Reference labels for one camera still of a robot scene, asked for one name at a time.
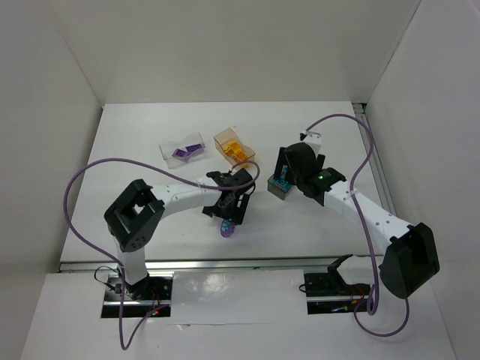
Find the purple oval flower lego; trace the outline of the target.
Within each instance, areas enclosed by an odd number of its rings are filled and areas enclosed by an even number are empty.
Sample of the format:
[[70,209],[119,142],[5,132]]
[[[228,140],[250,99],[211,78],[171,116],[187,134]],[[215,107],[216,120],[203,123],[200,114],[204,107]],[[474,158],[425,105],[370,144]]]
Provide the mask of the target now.
[[229,238],[235,232],[235,223],[232,220],[223,220],[220,225],[220,235]]

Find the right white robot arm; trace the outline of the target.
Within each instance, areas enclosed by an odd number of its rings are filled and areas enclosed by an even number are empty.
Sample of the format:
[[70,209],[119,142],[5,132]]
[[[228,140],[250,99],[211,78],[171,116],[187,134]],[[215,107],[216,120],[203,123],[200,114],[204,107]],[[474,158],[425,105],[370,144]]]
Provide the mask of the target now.
[[281,147],[274,179],[295,185],[307,198],[356,226],[364,218],[370,240],[383,252],[379,278],[399,299],[407,299],[440,270],[433,231],[395,217],[350,186],[347,178],[306,142]]

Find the purple studded lego brick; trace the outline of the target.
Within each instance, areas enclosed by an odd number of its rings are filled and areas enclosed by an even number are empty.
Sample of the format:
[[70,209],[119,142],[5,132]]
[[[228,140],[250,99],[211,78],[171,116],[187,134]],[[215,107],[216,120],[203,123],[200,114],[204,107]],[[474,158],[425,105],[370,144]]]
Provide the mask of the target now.
[[204,144],[203,143],[198,143],[198,144],[188,145],[188,146],[185,147],[185,149],[188,153],[194,153],[194,152],[197,152],[199,150],[203,150],[204,149]]

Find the yellow studded lego brick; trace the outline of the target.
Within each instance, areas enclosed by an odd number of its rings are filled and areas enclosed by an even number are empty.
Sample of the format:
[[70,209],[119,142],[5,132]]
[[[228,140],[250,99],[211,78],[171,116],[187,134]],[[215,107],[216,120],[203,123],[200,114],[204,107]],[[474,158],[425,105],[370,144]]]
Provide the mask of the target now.
[[242,149],[242,153],[238,154],[237,156],[231,157],[235,164],[240,164],[244,161],[247,161],[249,156],[245,153]]

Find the yellow smiley lego brick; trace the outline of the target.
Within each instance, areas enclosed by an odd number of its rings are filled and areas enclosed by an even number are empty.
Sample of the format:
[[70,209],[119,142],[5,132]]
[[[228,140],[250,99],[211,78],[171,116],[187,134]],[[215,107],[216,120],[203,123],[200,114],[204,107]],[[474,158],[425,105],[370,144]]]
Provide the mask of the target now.
[[224,147],[223,151],[227,156],[234,157],[242,153],[242,147],[237,142],[230,142]]

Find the purple hollow lego brick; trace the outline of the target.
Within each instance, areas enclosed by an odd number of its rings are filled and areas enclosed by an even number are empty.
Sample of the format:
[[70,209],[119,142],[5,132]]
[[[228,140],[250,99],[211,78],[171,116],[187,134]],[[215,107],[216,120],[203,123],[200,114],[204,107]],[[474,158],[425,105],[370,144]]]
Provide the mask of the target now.
[[190,153],[188,153],[186,150],[183,150],[181,148],[177,148],[173,153],[172,153],[172,156],[174,158],[178,158],[178,159],[187,159],[189,158],[190,156]]

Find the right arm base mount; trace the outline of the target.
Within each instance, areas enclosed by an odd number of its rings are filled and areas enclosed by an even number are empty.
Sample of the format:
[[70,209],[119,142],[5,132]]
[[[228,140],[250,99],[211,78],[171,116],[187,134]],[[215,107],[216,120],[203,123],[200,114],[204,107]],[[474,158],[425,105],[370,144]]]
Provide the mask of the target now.
[[336,259],[323,272],[304,273],[304,283],[298,290],[306,295],[307,313],[346,314],[367,311],[367,298],[371,286],[366,283],[347,284],[338,269],[351,254]]

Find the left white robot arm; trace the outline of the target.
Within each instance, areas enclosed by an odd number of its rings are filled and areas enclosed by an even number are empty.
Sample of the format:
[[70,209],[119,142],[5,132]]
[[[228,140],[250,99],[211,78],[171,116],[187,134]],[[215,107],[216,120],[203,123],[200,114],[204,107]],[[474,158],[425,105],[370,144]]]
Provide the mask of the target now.
[[115,239],[123,265],[126,290],[133,299],[149,291],[145,246],[158,224],[170,215],[201,208],[204,215],[242,224],[255,181],[246,169],[208,172],[192,184],[153,187],[142,179],[132,181],[105,211],[109,233]]

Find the small teal lego brick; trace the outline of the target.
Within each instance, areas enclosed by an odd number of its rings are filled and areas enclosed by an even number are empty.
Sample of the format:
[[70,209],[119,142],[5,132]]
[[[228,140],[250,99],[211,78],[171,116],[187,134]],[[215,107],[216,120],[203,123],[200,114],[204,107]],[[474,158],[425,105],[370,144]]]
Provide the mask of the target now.
[[282,179],[285,179],[286,176],[287,176],[287,173],[288,173],[288,166],[287,165],[283,165],[282,166],[282,169],[281,169],[281,172],[280,172],[280,177]]

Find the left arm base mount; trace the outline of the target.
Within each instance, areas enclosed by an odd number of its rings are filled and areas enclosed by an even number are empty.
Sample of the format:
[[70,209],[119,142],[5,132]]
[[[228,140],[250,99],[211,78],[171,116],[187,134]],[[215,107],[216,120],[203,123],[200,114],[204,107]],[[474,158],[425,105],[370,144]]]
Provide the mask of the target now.
[[149,311],[151,317],[170,317],[173,292],[172,273],[151,273],[138,285],[122,287],[119,270],[102,265],[93,274],[93,278],[104,286],[103,304],[100,313],[102,319],[117,319],[121,295],[124,293],[124,318],[143,318]]

